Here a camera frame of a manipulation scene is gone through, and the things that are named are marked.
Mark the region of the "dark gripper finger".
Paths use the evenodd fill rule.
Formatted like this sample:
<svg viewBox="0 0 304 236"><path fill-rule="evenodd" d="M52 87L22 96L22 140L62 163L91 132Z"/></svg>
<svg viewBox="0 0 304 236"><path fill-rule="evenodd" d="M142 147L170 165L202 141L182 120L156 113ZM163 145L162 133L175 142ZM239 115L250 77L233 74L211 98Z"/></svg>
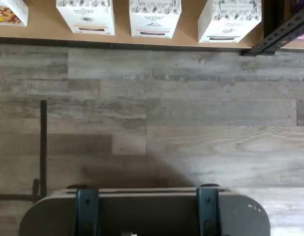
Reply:
<svg viewBox="0 0 304 236"><path fill-rule="evenodd" d="M196 189L199 234L201 236L220 235L219 188L218 184L202 184Z"/></svg>
<svg viewBox="0 0 304 236"><path fill-rule="evenodd" d="M75 202L75 235L99 236L99 203L97 189L78 189Z"/></svg>

